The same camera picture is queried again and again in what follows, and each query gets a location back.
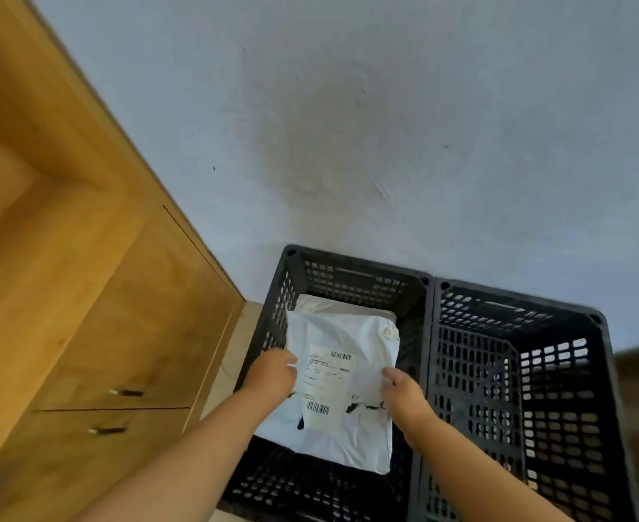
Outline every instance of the white wall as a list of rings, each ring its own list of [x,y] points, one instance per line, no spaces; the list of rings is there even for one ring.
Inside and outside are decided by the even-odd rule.
[[[34,0],[246,298],[294,242],[639,345],[639,0]]]

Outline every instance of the empty black crate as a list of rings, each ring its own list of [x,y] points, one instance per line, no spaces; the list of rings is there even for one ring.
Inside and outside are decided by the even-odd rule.
[[[639,519],[607,325],[588,307],[436,280],[428,399],[573,519]],[[421,468],[413,521],[457,518]]]
[[[433,278],[295,245],[281,255],[236,389],[263,351],[285,345],[285,311],[292,310],[305,293],[393,311],[400,330],[397,367],[417,378],[425,391]],[[412,472],[412,462],[419,457],[413,456],[399,429],[393,429],[393,436],[391,472],[385,476],[298,455],[255,436],[219,508],[258,521],[405,520],[412,478],[419,479],[419,466]]]

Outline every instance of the wooden drawer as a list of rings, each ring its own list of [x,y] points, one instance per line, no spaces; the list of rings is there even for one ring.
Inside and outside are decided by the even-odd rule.
[[[188,409],[32,413],[0,453],[0,522],[70,520],[176,441],[188,414]]]
[[[238,305],[161,209],[71,339],[35,409],[191,406]]]

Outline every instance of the wooden cabinet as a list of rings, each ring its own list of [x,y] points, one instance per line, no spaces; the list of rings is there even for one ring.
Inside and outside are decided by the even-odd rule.
[[[195,424],[243,304],[26,0],[0,0],[0,521],[67,522]]]
[[[143,228],[73,336],[36,408],[191,406],[234,294],[167,210]]]
[[[175,441],[188,413],[33,413],[0,454],[0,522],[70,520]]]

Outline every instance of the drawer handle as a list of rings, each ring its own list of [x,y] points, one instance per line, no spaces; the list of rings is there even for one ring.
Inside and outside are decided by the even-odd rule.
[[[123,388],[122,390],[112,388],[111,390],[109,390],[109,393],[114,395],[123,395],[125,397],[141,397],[143,395],[143,392],[141,392],[140,390],[126,390],[125,388]]]
[[[90,434],[97,434],[98,436],[106,436],[107,434],[121,434],[126,431],[126,427],[112,427],[111,429],[103,429],[102,427],[93,427],[88,430]]]

